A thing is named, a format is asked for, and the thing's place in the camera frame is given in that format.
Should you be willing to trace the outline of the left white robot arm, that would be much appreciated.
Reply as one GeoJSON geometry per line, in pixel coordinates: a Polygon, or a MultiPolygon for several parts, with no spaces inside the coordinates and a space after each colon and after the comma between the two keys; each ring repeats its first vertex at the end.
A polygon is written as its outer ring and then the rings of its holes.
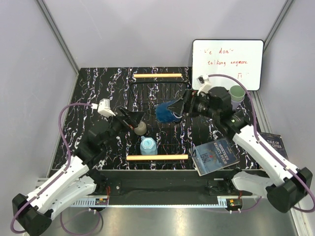
{"type": "Polygon", "coordinates": [[[40,187],[13,198],[13,221],[18,221],[29,235],[44,233],[56,216],[76,200],[107,191],[107,177],[94,167],[112,140],[136,128],[145,114],[124,107],[119,110],[121,115],[113,114],[87,129],[67,163],[40,187]]]}

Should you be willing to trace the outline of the light blue faceted cup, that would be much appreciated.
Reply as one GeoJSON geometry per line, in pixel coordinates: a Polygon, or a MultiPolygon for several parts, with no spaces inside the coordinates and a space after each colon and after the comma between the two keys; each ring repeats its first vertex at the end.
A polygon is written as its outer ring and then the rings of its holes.
{"type": "Polygon", "coordinates": [[[140,151],[142,155],[157,155],[156,141],[151,137],[141,136],[140,151]]]}

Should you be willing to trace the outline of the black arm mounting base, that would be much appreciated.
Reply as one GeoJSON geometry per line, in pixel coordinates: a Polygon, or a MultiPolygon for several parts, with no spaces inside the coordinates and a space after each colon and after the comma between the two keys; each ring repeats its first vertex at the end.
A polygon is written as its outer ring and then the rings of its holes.
{"type": "Polygon", "coordinates": [[[247,197],[224,179],[231,170],[221,170],[199,176],[193,170],[101,170],[110,187],[109,197],[123,199],[162,198],[176,201],[189,199],[193,203],[206,202],[209,197],[247,197]]]}

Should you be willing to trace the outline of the lavender plastic cup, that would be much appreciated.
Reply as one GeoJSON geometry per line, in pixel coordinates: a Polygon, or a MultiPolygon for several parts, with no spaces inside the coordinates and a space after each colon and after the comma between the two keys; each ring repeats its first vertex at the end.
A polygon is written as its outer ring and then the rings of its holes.
{"type": "Polygon", "coordinates": [[[244,97],[239,101],[231,100],[232,110],[235,111],[240,106],[240,104],[243,102],[243,100],[244,100],[244,97]]]}

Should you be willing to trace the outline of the sage green plastic cup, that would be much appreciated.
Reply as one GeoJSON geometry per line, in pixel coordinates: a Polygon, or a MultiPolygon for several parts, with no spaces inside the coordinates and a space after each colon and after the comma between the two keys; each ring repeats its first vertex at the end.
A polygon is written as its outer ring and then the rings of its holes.
{"type": "Polygon", "coordinates": [[[241,102],[243,101],[246,92],[241,86],[234,85],[230,88],[229,94],[233,102],[241,102]]]}

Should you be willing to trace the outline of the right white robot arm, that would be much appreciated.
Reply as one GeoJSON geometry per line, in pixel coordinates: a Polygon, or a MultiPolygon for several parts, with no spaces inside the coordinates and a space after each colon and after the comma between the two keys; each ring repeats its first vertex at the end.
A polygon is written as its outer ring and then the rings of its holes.
{"type": "Polygon", "coordinates": [[[243,148],[266,172],[267,177],[260,177],[237,171],[223,183],[227,194],[251,192],[267,198],[282,213],[294,208],[305,196],[314,197],[310,191],[312,172],[306,167],[298,168],[268,144],[258,134],[255,122],[232,109],[231,96],[225,88],[215,87],[208,93],[187,89],[167,108],[179,116],[211,118],[225,137],[243,148]]]}

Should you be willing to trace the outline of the dark blue ceramic cup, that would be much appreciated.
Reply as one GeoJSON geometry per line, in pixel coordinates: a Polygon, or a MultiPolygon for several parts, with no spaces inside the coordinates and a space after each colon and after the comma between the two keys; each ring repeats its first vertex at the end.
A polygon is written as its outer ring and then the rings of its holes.
{"type": "Polygon", "coordinates": [[[170,105],[176,103],[176,100],[161,103],[156,107],[156,118],[160,123],[180,123],[182,116],[177,115],[168,109],[170,105]]]}

